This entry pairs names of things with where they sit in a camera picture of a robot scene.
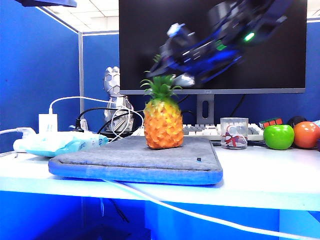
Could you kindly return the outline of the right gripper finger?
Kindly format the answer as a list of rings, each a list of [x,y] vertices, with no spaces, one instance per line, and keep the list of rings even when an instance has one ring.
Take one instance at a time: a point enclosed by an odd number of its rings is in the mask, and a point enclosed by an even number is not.
[[[173,79],[173,84],[183,88],[192,87],[195,85],[195,77],[187,73],[183,73]]]
[[[175,71],[172,69],[174,63],[174,58],[171,55],[162,56],[156,54],[153,57],[154,64],[150,70],[145,71],[145,76],[147,78],[152,78],[156,76],[164,75],[175,75]]]

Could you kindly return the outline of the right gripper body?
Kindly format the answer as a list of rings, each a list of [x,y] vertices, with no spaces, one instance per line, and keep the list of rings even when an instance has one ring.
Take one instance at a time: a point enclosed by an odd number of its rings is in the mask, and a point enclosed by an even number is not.
[[[237,63],[242,54],[235,44],[225,43],[225,36],[214,31],[201,41],[196,41],[189,31],[168,31],[168,39],[160,47],[160,55],[172,56],[172,69],[181,74],[187,73],[195,78],[202,77],[206,83]]]

